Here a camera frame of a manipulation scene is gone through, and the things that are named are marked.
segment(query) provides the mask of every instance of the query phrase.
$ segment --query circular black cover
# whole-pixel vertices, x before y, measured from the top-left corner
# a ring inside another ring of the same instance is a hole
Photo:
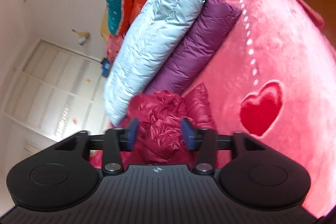
[[[304,167],[276,151],[249,151],[229,162],[219,182],[235,200],[260,209],[302,203],[310,188]]]
[[[45,151],[8,173],[7,188],[13,201],[33,210],[54,211],[87,198],[98,183],[95,168],[72,151]]]

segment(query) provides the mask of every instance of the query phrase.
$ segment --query folded light blue jacket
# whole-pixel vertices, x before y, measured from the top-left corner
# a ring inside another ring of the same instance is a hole
[[[105,84],[105,111],[114,125],[181,41],[204,1],[147,0],[130,26]]]

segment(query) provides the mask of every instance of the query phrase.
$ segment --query heart pattern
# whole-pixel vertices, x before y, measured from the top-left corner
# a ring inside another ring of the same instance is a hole
[[[253,135],[258,137],[269,129],[282,107],[283,91],[280,83],[266,83],[258,93],[250,93],[241,103],[240,121]]]

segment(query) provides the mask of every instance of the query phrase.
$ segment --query purple puffer jacket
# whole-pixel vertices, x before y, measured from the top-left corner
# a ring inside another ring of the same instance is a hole
[[[224,1],[206,0],[198,18],[144,93],[168,90],[182,94],[210,61],[240,14],[240,9]]]

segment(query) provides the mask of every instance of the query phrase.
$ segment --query pink blanket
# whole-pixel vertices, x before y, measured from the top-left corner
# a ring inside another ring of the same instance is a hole
[[[302,164],[304,206],[324,215],[336,204],[335,50],[296,0],[224,1],[243,14],[189,90],[205,83],[219,133],[249,132]]]

